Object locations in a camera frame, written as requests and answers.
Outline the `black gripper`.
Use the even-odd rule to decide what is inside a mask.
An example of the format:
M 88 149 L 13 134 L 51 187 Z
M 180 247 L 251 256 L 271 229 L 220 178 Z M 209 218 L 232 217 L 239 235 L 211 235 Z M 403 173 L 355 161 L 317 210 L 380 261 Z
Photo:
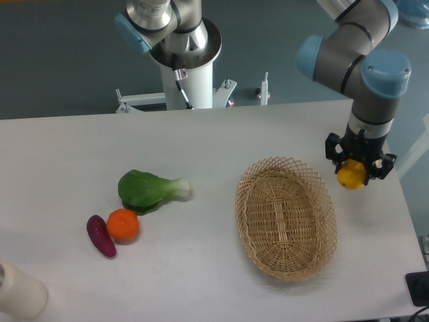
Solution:
M 368 138 L 364 129 L 353 130 L 347 125 L 343 138 L 329 133 L 324 143 L 325 157 L 335 166 L 335 174 L 348 159 L 361 162 L 366 173 L 363 184 L 367 186 L 370 180 L 383 180 L 394 168 L 397 156 L 383 153 L 386 137 L 385 134 L 378 138 Z

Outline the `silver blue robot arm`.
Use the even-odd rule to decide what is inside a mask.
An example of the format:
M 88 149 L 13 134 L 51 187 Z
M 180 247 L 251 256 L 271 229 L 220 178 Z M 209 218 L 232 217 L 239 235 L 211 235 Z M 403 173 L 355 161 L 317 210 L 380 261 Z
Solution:
M 306 77 L 353 102 L 345 134 L 328 135 L 325 155 L 338 182 L 359 189 L 384 179 L 396 157 L 383 152 L 411 66 L 394 50 L 380 50 L 398 20 L 393 1 L 321 1 L 338 28 L 329 37 L 310 36 L 296 67 Z M 169 110 L 225 108 L 236 82 L 212 85 L 212 65 L 221 52 L 216 25 L 202 16 L 200 1 L 129 1 L 115 17 L 123 39 L 158 64 Z

